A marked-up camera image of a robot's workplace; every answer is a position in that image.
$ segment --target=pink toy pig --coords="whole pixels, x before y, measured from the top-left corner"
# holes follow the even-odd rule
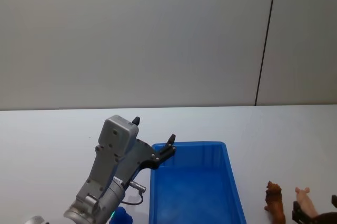
[[[300,190],[298,187],[296,187],[295,192],[296,200],[300,204],[302,211],[306,213],[306,215],[308,215],[310,218],[315,218],[318,213],[311,199],[307,195],[310,192],[310,188],[306,187],[304,190]]]

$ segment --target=white table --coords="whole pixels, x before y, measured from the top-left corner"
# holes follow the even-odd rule
[[[139,138],[226,143],[247,223],[270,223],[265,206],[269,180],[282,187],[287,223],[294,189],[310,187],[318,212],[336,211],[337,105],[39,110],[0,112],[0,222],[21,224],[32,215],[60,217],[73,202],[95,158],[103,122],[118,114],[141,117]],[[126,206],[135,224],[148,223],[150,172],[144,203]],[[136,201],[130,189],[126,200]]]

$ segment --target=white wall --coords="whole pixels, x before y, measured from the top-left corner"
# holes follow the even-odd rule
[[[337,0],[274,0],[258,105],[337,103]]]
[[[0,109],[253,105],[270,0],[0,0]]]

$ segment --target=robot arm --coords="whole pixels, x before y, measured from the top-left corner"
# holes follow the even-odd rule
[[[95,147],[96,158],[90,175],[64,217],[76,224],[105,224],[122,202],[129,186],[138,189],[140,194],[145,191],[145,187],[133,181],[139,171],[157,169],[174,155],[175,135],[169,138],[164,148],[155,151],[137,139],[139,122],[139,117],[131,123],[118,115],[105,121],[99,145]],[[31,219],[28,223],[44,223],[42,218],[37,219],[37,222],[29,222]]]

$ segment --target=blue plastic bin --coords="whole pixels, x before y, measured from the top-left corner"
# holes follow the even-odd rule
[[[151,171],[149,224],[246,223],[226,145],[174,145],[175,155]]]

